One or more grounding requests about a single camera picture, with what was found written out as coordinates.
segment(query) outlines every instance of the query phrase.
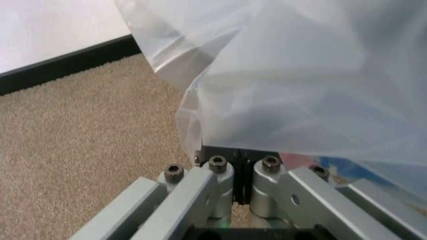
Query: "carpet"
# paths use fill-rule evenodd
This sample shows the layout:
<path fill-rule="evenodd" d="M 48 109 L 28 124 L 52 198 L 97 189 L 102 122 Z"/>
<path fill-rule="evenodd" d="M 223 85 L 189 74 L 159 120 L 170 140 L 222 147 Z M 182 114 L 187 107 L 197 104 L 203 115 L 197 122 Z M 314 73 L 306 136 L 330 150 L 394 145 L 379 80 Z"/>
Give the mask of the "carpet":
<path fill-rule="evenodd" d="M 0 239 L 67 239 L 138 177 L 190 168 L 182 95 L 139 54 L 0 96 Z"/>

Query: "translucent plastic film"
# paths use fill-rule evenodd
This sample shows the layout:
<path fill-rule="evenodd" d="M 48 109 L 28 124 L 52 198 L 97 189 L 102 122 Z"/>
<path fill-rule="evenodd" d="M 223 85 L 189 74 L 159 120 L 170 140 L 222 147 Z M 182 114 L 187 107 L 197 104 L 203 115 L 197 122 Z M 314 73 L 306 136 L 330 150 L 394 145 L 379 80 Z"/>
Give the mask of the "translucent plastic film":
<path fill-rule="evenodd" d="M 116 1 L 154 70 L 192 82 L 189 156 L 203 139 L 351 159 L 427 199 L 427 1 Z"/>

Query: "black baseboard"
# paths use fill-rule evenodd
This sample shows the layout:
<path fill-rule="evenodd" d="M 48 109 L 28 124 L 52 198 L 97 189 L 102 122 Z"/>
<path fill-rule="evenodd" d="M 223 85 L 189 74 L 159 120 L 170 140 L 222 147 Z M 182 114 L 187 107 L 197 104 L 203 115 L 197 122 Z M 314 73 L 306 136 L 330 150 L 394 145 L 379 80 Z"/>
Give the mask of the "black baseboard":
<path fill-rule="evenodd" d="M 141 53 L 132 35 L 0 73 L 0 96 Z"/>

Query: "white wall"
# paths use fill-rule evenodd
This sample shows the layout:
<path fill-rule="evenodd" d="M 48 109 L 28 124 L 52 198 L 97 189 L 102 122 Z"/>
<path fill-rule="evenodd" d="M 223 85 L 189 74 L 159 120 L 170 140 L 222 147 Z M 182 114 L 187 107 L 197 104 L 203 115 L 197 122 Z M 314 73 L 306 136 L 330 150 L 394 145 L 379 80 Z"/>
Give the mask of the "white wall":
<path fill-rule="evenodd" d="M 113 0 L 0 0 L 0 73 L 128 34 Z"/>

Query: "plastic bag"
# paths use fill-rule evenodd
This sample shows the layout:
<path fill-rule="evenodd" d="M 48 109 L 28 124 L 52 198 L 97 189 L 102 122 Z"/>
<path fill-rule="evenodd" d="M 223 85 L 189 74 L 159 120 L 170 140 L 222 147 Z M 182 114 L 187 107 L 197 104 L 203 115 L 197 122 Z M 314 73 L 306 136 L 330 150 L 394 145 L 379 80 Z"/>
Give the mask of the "plastic bag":
<path fill-rule="evenodd" d="M 203 140 L 346 158 L 427 199 L 426 1 L 116 3 L 154 70 L 191 82 L 189 156 Z"/>

